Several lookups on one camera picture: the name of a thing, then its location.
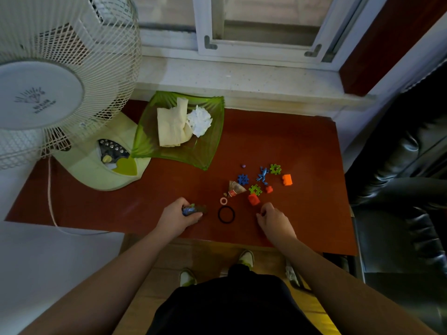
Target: green plastic tray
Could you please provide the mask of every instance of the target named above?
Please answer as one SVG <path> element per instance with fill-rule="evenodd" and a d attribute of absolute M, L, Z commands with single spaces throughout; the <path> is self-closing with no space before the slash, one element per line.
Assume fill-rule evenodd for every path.
<path fill-rule="evenodd" d="M 177 106 L 177 97 L 188 99 L 188 112 L 196 105 L 204 107 L 213 122 L 207 132 L 197 138 L 182 143 L 178 147 L 160 147 L 158 141 L 157 108 Z M 157 91 L 144 110 L 135 134 L 132 157 L 160 157 L 189 163 L 197 168 L 207 170 L 219 145 L 224 127 L 224 97 L 198 97 L 170 91 Z"/>

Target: wooden table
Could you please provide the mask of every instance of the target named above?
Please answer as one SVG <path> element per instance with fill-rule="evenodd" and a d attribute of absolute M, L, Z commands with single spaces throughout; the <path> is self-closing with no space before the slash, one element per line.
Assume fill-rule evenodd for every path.
<path fill-rule="evenodd" d="M 129 101 L 123 111 L 138 121 L 145 106 L 146 102 Z M 229 180 L 248 174 L 250 186 L 257 183 L 259 166 L 277 163 L 282 174 L 291 174 L 293 185 L 283 186 L 281 176 L 267 174 L 274 191 L 262 193 L 261 202 L 270 201 L 282 210 L 298 238 L 312 249 L 357 253 L 337 130 L 328 118 L 226 109 L 220 144 L 207 171 L 153 158 L 141 180 L 116 191 L 84 186 L 55 159 L 52 162 L 53 210 L 61 226 L 144 234 L 155 227 L 165 206 L 184 196 L 191 203 L 205 204 L 208 213 L 182 237 L 254 246 L 271 246 L 256 222 L 261 205 L 252 207 L 248 192 L 229 198 L 236 219 L 223 224 L 217 218 L 219 200 Z M 8 221 L 51 225 L 47 163 L 37 162 Z"/>

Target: green puzzle block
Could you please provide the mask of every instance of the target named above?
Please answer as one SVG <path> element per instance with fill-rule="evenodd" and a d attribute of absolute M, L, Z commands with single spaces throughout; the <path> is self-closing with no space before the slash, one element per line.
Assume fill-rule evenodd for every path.
<path fill-rule="evenodd" d="M 280 166 L 280 165 L 277 165 L 277 164 L 275 163 L 275 164 L 271 164 L 270 166 L 271 166 L 271 167 L 270 167 L 270 173 L 271 173 L 271 174 L 273 174 L 273 175 L 279 175 L 279 174 L 281 174 L 281 166 Z"/>
<path fill-rule="evenodd" d="M 256 194 L 256 196 L 259 196 L 262 193 L 261 188 L 257 184 L 251 186 L 249 188 L 249 191 L 250 191 L 250 194 Z"/>

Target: orange toy block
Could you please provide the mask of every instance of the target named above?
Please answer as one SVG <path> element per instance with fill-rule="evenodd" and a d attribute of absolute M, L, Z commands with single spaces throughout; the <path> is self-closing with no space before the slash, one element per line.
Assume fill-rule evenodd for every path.
<path fill-rule="evenodd" d="M 261 201 L 259 200 L 258 196 L 255 193 L 249 195 L 249 201 L 252 205 L 257 205 L 261 203 Z"/>
<path fill-rule="evenodd" d="M 290 176 L 290 174 L 285 174 L 282 176 L 282 183 L 284 183 L 285 186 L 292 185 L 292 177 Z"/>

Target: hand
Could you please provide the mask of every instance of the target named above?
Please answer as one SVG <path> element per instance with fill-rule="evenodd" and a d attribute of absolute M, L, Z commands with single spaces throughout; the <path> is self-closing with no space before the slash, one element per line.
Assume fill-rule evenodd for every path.
<path fill-rule="evenodd" d="M 167 237 L 170 241 L 179 236 L 189 225 L 197 223 L 203 215 L 203 213 L 194 213 L 184 216 L 182 208 L 189 205 L 190 203 L 183 197 L 171 203 L 163 210 L 154 230 Z"/>
<path fill-rule="evenodd" d="M 296 238 L 295 231 L 284 213 L 274 208 L 269 202 L 262 206 L 261 214 L 256 214 L 257 222 L 265 233 L 265 236 L 278 246 L 287 238 Z"/>

